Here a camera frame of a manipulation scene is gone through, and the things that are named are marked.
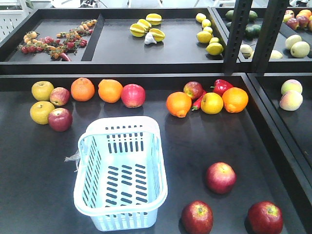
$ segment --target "pear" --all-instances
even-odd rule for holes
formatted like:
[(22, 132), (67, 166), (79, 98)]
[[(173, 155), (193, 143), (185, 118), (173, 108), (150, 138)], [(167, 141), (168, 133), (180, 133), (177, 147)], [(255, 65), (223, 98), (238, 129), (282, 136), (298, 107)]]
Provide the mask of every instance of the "pear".
[(285, 41), (285, 46), (286, 46), (286, 49), (290, 50), (291, 47), (296, 43), (296, 42), (299, 42), (299, 41), (302, 41), (302, 38), (301, 36), (299, 36), (298, 34), (295, 34), (295, 35), (292, 35), (290, 37), (288, 37)]
[(282, 59), (283, 54), (277, 50), (272, 50), (270, 58), (271, 59)]
[(291, 55), (295, 58), (302, 59), (307, 56), (310, 52), (310, 46), (305, 41), (296, 42), (291, 47)]
[(240, 52), (243, 54), (245, 59), (248, 59), (253, 52), (253, 49), (250, 45), (243, 44), (240, 46)]

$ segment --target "avocado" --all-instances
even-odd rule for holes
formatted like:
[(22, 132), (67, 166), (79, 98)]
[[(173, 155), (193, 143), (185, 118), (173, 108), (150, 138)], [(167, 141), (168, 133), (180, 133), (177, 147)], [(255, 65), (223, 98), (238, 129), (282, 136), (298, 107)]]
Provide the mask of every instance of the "avocado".
[(225, 26), (228, 28), (228, 30), (230, 30), (231, 24), (232, 24), (232, 22), (228, 22), (225, 24)]
[(252, 26), (248, 26), (245, 29), (245, 36), (248, 39), (253, 39), (255, 37), (255, 29)]
[(259, 34), (260, 34), (260, 31), (261, 31), (261, 25), (259, 25), (259, 24), (254, 24), (252, 27), (253, 27), (253, 29), (254, 29), (254, 34), (255, 34), (255, 36), (258, 37)]
[(254, 20), (258, 18), (258, 15), (255, 11), (249, 11), (248, 19), (250, 22), (254, 22)]
[(233, 19), (233, 13), (234, 13), (234, 10), (229, 10), (229, 11), (225, 14), (225, 18), (227, 18), (228, 20), (232, 21), (232, 19)]

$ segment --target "lemon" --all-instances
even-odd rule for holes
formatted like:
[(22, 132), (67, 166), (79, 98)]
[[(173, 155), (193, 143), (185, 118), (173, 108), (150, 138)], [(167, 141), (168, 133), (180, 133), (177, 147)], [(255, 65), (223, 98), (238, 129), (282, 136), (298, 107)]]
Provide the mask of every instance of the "lemon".
[(220, 55), (223, 52), (223, 46), (220, 43), (214, 42), (207, 46), (206, 51), (210, 55)]
[(143, 26), (143, 27), (145, 28), (145, 31), (148, 31), (148, 30), (151, 28), (151, 26), (152, 26), (152, 25), (151, 25), (148, 21), (146, 21), (145, 19), (139, 19), (139, 20), (137, 21), (137, 24)]
[(204, 28), (204, 27), (210, 27), (211, 26), (211, 21), (209, 19), (204, 19), (202, 22), (201, 22), (201, 27)]
[(201, 31), (197, 33), (196, 37), (200, 43), (208, 43), (213, 36), (209, 32)]
[(200, 108), (207, 114), (218, 114), (223, 108), (223, 99), (219, 94), (206, 93), (200, 103)]
[(207, 17), (203, 14), (203, 13), (198, 13), (195, 17), (196, 21), (199, 22), (199, 23), (202, 23), (202, 21), (204, 19), (206, 19)]
[(203, 31), (206, 31), (206, 32), (208, 32), (208, 33), (210, 33), (210, 34), (213, 33), (213, 29), (212, 29), (211, 27), (209, 27), (209, 26), (204, 27), (204, 28), (203, 28)]
[(166, 36), (165, 33), (157, 28), (151, 28), (149, 32), (153, 35), (155, 41), (157, 42), (160, 42), (165, 39)]
[(161, 24), (161, 15), (156, 13), (148, 14), (145, 18), (151, 25)]
[(31, 93), (37, 101), (50, 100), (50, 94), (54, 86), (49, 81), (38, 81), (31, 87)]
[(213, 37), (213, 38), (211, 38), (211, 40), (209, 41), (209, 44), (211, 44), (211, 43), (219, 43), (219, 42), (220, 42), (219, 38)]
[(140, 38), (140, 37), (144, 36), (145, 35), (145, 31), (146, 31), (146, 29), (142, 25), (140, 25), (138, 23), (134, 23), (134, 24), (132, 24), (130, 26), (130, 32), (135, 37)]
[(54, 109), (49, 101), (38, 101), (30, 108), (30, 117), (37, 124), (48, 124), (48, 116)]

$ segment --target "red apple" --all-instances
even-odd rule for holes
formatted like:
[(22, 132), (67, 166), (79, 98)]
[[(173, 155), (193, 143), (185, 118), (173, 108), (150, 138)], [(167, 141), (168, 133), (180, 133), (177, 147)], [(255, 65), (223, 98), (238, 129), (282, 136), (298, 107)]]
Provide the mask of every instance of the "red apple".
[(50, 102), (55, 106), (63, 106), (65, 105), (70, 97), (70, 93), (67, 89), (63, 87), (57, 87), (52, 90), (50, 94)]
[(145, 102), (145, 90), (137, 84), (127, 84), (121, 91), (121, 100), (128, 108), (136, 108)]
[(48, 123), (53, 130), (64, 132), (72, 125), (73, 116), (65, 108), (56, 108), (48, 115)]
[(297, 18), (297, 20), (299, 21), (299, 27), (300, 28), (305, 28), (307, 27), (308, 23), (309, 23), (309, 19), (306, 16), (299, 16)]
[(203, 91), (203, 86), (197, 81), (190, 81), (183, 87), (183, 92), (192, 100), (198, 99), (203, 94)]
[(289, 19), (286, 22), (287, 26), (290, 27), (293, 30), (297, 30), (297, 28), (299, 27), (299, 21), (295, 18)]
[(196, 200), (184, 207), (181, 221), (189, 234), (209, 234), (213, 228), (213, 211), (205, 202)]
[(248, 220), (256, 234), (279, 234), (283, 229), (282, 211), (270, 201), (252, 205), (248, 210)]
[(206, 184), (217, 194), (225, 194), (232, 190), (236, 182), (236, 173), (224, 162), (216, 162), (206, 172)]
[(285, 15), (294, 15), (294, 12), (293, 12), (293, 10), (286, 10), (285, 11)]
[(312, 32), (312, 20), (308, 23), (308, 30)]

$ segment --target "orange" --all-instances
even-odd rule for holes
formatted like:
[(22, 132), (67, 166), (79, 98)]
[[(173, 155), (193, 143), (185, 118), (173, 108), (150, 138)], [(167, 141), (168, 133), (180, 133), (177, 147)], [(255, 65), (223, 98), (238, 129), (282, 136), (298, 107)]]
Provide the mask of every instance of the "orange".
[(299, 14), (300, 13), (306, 13), (306, 14), (308, 14), (309, 17), (312, 16), (312, 12), (310, 10), (308, 10), (308, 9), (301, 10), (301, 11), (299, 11)]
[(191, 109), (192, 99), (184, 92), (175, 92), (167, 97), (166, 106), (171, 115), (184, 118)]
[(88, 78), (80, 77), (72, 83), (71, 94), (76, 101), (88, 101), (95, 93), (94, 85)]
[(305, 17), (307, 17), (307, 18), (310, 17), (309, 14), (308, 14), (307, 12), (300, 12), (300, 13), (298, 13), (298, 15), (296, 15), (296, 18), (298, 18), (299, 16), (305, 16)]
[(225, 110), (230, 113), (241, 112), (248, 104), (248, 94), (245, 90), (237, 87), (225, 91), (222, 99)]
[(108, 103), (115, 103), (120, 99), (122, 85), (114, 79), (103, 79), (98, 84), (99, 97)]

